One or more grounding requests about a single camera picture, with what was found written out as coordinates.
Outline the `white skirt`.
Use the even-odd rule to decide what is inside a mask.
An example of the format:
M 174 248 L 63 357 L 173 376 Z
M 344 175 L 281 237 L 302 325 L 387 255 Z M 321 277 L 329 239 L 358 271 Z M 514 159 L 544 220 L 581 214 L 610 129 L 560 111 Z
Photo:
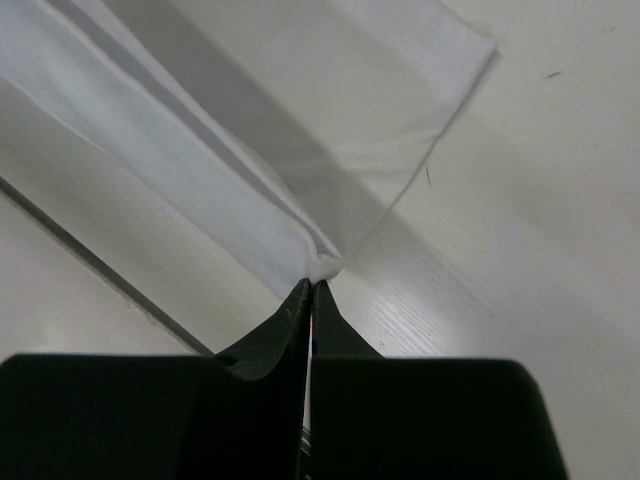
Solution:
M 73 199 L 131 182 L 284 296 L 341 270 L 494 48 L 438 1 L 5 1 L 1 124 Z

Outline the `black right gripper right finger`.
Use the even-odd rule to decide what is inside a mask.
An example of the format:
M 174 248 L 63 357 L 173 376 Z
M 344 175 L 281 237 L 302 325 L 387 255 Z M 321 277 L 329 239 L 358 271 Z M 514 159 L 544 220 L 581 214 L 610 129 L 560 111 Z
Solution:
M 564 479 L 538 384 L 518 362 L 386 358 L 313 291 L 316 479 Z

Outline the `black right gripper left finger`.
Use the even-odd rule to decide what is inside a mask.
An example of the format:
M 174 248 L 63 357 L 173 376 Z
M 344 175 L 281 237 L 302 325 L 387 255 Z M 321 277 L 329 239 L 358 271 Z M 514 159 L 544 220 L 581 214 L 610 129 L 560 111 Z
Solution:
M 214 356 L 17 354 L 1 366 L 5 479 L 295 479 L 311 284 Z

